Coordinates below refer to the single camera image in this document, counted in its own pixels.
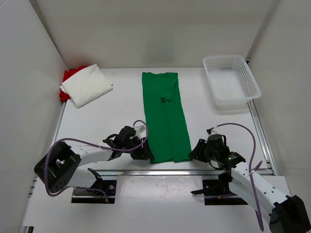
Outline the green t-shirt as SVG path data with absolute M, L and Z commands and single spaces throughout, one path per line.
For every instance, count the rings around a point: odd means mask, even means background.
M 151 164 L 190 161 L 190 137 L 182 107 L 178 74 L 142 73 L 143 105 L 149 130 Z

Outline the white t-shirt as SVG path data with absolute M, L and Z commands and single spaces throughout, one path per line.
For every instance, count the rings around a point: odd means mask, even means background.
M 76 72 L 60 85 L 77 108 L 113 90 L 113 83 L 100 71 L 97 64 Z

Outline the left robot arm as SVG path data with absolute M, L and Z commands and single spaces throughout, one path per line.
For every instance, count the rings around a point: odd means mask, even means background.
M 92 195 L 106 195 L 103 180 L 92 168 L 82 169 L 97 162 L 110 162 L 127 153 L 133 160 L 153 160 L 148 145 L 148 128 L 141 125 L 125 126 L 118 134 L 93 144 L 74 138 L 56 141 L 48 153 L 35 165 L 34 172 L 44 183 L 49 196 L 55 197 L 69 187 L 84 189 Z

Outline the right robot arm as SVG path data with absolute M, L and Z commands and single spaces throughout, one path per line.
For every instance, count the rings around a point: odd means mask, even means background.
M 267 222 L 273 233 L 310 231 L 303 200 L 266 181 L 240 154 L 229 149 L 224 135 L 212 134 L 206 140 L 200 139 L 189 157 L 208 164 L 216 162 L 221 171 L 214 184 L 192 191 L 193 195 L 203 194 L 208 199 L 236 195 L 255 210 L 259 219 Z

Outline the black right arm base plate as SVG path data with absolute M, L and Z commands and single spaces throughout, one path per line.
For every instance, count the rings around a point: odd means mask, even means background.
M 205 205 L 247 205 L 247 202 L 229 190 L 232 178 L 225 171 L 201 176 L 202 188 L 190 193 L 193 196 L 203 195 Z

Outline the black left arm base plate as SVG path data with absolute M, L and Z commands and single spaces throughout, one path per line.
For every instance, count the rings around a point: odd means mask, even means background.
M 98 180 L 91 188 L 75 188 L 72 192 L 71 203 L 83 204 L 114 204 L 117 188 L 117 177 Z

